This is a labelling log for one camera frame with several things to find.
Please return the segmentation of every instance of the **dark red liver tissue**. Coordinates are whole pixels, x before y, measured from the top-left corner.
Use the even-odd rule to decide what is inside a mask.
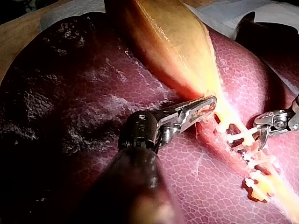
[[[228,99],[245,123],[291,103],[294,96],[270,69],[210,32]],[[180,101],[133,56],[104,14],[71,17],[45,30],[18,55],[0,87],[2,222],[63,223],[117,152],[125,118]],[[273,203],[247,198],[243,176],[215,153],[223,144],[215,144],[210,125],[198,126],[199,140],[193,127],[159,151],[186,223],[290,224]],[[297,135],[269,145],[298,192]]]

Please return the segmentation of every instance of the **metal jaw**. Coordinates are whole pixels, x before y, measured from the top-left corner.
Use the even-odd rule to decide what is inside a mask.
[[[119,138],[119,150],[145,147],[157,153],[172,138],[211,114],[216,97],[199,98],[154,111],[137,111],[128,117]]]
[[[284,134],[291,129],[289,120],[294,116],[294,112],[289,110],[271,111],[256,117],[254,126],[257,127],[260,137],[259,150],[263,150],[269,136]]]
[[[159,147],[163,147],[178,135],[211,114],[216,107],[216,97],[199,98],[151,111],[158,121],[157,130],[161,135]]]
[[[299,130],[299,95],[287,110],[276,110],[261,114],[255,119],[260,136],[259,150],[263,150],[269,136]]]

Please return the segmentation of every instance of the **organ surface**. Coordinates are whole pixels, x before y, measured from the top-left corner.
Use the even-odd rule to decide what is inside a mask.
[[[107,0],[106,13],[142,63],[162,82],[187,99],[217,97],[217,130],[230,124],[247,130],[221,87],[206,26],[180,0]],[[244,136],[244,145],[254,142]]]
[[[33,40],[7,72],[0,87],[3,223],[63,223],[115,155],[125,118],[182,100],[112,27],[101,13],[60,21]],[[291,104],[294,95],[267,66],[208,30],[222,87],[244,124],[250,127],[254,114]],[[225,136],[214,133],[215,122],[197,125],[198,140],[191,129],[159,152],[186,222],[291,223],[276,204],[247,199],[240,186],[248,167]],[[269,141],[295,192],[297,135]]]

